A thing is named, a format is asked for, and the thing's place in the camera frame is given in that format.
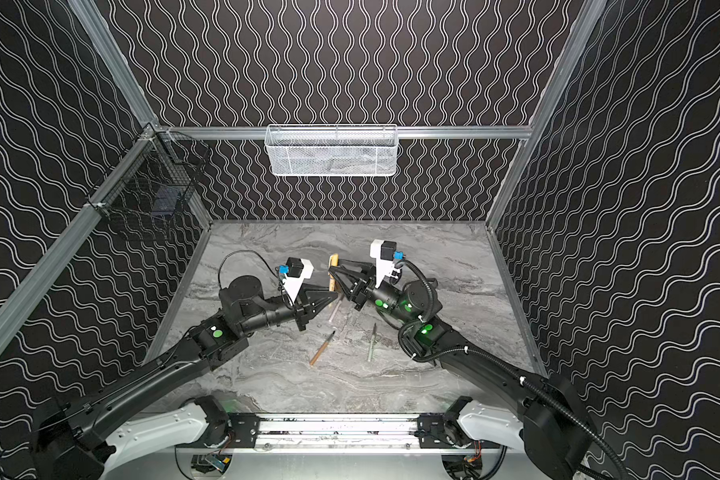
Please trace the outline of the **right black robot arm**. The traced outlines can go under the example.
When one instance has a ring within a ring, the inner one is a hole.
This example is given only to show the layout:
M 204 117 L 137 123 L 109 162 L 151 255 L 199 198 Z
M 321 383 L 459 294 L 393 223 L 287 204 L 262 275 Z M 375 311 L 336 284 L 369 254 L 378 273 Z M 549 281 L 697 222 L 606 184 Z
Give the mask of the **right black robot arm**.
M 571 479 L 583 460 L 594 427 L 583 401 L 566 378 L 543 377 L 478 347 L 439 317 L 438 281 L 417 273 L 401 287 L 381 279 L 367 262 L 331 266 L 331 277 L 358 310 L 372 304 L 400 323 L 398 343 L 417 363 L 442 368 L 498 396 L 520 420 L 523 449 L 551 479 Z

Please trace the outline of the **white pen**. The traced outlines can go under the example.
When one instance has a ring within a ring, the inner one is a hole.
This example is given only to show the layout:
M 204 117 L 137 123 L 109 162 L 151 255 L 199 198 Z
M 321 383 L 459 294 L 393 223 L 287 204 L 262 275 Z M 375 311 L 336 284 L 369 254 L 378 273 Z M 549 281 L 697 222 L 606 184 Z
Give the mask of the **white pen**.
M 328 319 L 328 324 L 329 324 L 329 325 L 332 325 L 332 324 L 333 324 L 333 320 L 334 320 L 334 318 L 336 317 L 336 314 L 337 314 L 337 312 L 338 312 L 338 310 L 339 310 L 342 302 L 343 302 L 343 296 L 340 296 L 339 298 L 336 299 L 335 302 L 333 302 L 333 307 L 332 307 L 332 309 L 331 309 L 331 313 L 330 313 L 330 316 L 329 316 L 329 319 Z

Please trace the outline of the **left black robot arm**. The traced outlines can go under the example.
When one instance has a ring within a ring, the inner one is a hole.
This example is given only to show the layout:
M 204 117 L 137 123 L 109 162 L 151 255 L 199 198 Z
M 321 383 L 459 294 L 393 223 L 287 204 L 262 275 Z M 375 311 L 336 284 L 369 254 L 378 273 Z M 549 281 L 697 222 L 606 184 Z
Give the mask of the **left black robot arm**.
M 289 321 L 305 330 L 338 296 L 301 280 L 295 285 L 294 298 L 265 298 L 257 277 L 240 276 L 220 290 L 220 310 L 190 328 L 168 351 L 96 393 L 42 403 L 33 414 L 30 435 L 38 478 L 98 479 L 169 446 L 228 442 L 229 416 L 211 396 L 168 413 L 136 416 L 241 353 L 253 332 Z

